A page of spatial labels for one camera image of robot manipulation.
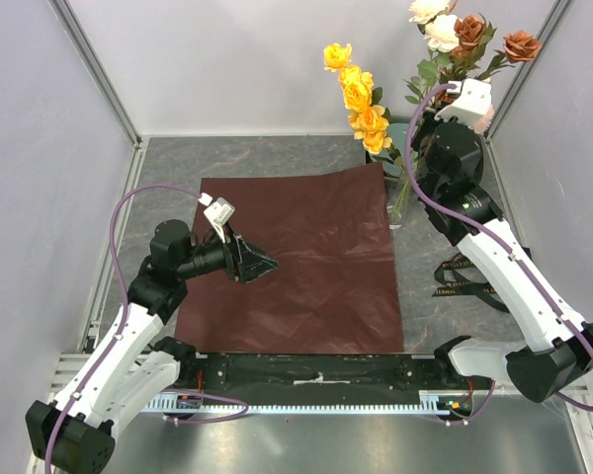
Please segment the yellow rose stem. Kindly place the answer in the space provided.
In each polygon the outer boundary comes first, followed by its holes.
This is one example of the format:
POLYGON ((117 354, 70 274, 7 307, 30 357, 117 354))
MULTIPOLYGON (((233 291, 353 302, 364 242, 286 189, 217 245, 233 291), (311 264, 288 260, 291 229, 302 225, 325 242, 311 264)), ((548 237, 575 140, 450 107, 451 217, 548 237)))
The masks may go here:
POLYGON ((399 156, 387 134, 391 115, 380 104, 382 89, 375 86, 373 74, 352 62, 352 46, 331 43, 323 49, 324 69, 338 74, 343 103, 348 111, 348 123, 354 138, 365 151, 379 154, 386 150, 391 157, 399 156))

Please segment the flower bouquet red paper wrap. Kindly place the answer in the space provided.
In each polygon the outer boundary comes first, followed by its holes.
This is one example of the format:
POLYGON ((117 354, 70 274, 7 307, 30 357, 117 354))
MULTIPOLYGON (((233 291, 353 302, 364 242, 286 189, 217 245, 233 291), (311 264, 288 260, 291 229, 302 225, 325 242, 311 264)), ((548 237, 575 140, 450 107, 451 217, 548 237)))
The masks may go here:
POLYGON ((175 336, 202 352, 386 354, 403 332, 378 163, 282 178, 205 178, 230 223, 278 266, 254 281, 192 278, 175 336))

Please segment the white rose stem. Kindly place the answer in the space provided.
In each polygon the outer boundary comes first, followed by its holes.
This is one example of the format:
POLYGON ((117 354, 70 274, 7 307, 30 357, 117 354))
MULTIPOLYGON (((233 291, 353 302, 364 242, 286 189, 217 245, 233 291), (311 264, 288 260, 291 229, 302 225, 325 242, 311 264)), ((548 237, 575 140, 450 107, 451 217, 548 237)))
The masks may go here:
POLYGON ((406 80, 410 94, 405 100, 412 105, 420 103, 451 64, 450 54, 459 45, 455 33, 458 17, 453 14, 456 4, 448 0, 415 0, 409 6, 409 22, 417 27, 428 50, 428 57, 418 63, 416 74, 406 80))

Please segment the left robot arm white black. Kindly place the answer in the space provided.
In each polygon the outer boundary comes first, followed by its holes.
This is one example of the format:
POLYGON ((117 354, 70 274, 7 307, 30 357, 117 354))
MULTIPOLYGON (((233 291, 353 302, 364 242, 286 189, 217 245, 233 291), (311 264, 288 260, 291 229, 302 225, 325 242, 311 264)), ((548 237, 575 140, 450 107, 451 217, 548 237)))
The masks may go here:
POLYGON ((166 388, 194 383, 196 350, 171 337, 154 346, 143 367, 133 365, 187 296, 188 279, 224 271, 248 283, 277 266, 229 225, 196 242, 185 222, 160 223, 103 341, 52 401, 35 402, 25 416, 33 454, 45 470, 102 472, 150 401, 166 388))

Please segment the black ribbon gold lettering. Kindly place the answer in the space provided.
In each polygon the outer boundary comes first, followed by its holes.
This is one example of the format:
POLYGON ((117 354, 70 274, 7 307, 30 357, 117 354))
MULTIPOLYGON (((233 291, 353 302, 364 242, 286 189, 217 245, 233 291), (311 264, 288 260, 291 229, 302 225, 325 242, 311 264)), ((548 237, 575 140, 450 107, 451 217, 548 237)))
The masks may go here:
POLYGON ((508 314, 509 309, 497 298, 497 292, 488 281, 472 281, 462 274, 463 270, 476 269, 474 263, 462 253, 442 262, 434 271, 439 286, 433 297, 474 296, 491 308, 508 314))

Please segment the pink rose stem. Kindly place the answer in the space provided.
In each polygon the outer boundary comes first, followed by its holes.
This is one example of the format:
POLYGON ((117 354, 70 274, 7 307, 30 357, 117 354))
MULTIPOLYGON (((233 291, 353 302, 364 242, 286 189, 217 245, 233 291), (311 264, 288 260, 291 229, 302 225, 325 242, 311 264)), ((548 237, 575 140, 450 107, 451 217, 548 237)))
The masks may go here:
POLYGON ((494 117, 494 109, 493 109, 493 106, 490 105, 488 110, 484 114, 484 116, 481 117, 479 120, 477 120, 473 124, 472 130, 476 134, 484 135, 487 132, 487 130, 489 129, 491 122, 493 120, 493 117, 494 117))

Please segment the orange brown flower stem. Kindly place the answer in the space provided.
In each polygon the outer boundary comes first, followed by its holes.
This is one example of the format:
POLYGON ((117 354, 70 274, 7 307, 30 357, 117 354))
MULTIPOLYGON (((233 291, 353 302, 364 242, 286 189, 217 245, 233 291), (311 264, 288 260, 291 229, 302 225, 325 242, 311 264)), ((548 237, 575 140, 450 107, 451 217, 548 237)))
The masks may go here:
POLYGON ((439 83, 463 82, 476 79, 487 82, 498 72, 514 68, 517 64, 533 62, 542 49, 542 43, 525 31, 507 34, 501 49, 495 49, 488 64, 480 67, 489 43, 497 29, 484 17, 468 15, 457 19, 454 34, 458 45, 448 53, 449 62, 440 68, 439 83))

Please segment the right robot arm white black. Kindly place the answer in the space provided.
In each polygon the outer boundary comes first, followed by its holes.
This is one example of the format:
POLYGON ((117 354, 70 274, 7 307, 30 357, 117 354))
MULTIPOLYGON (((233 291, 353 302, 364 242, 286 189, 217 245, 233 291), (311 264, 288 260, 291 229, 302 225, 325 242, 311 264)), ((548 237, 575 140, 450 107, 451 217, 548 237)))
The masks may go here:
POLYGON ((411 147, 431 223, 486 277, 523 335, 518 342, 448 341, 436 350, 435 381, 452 389, 468 376, 507 380, 541 403, 586 375, 593 369, 593 322, 552 288, 480 186, 480 137, 464 124, 427 114, 411 147))

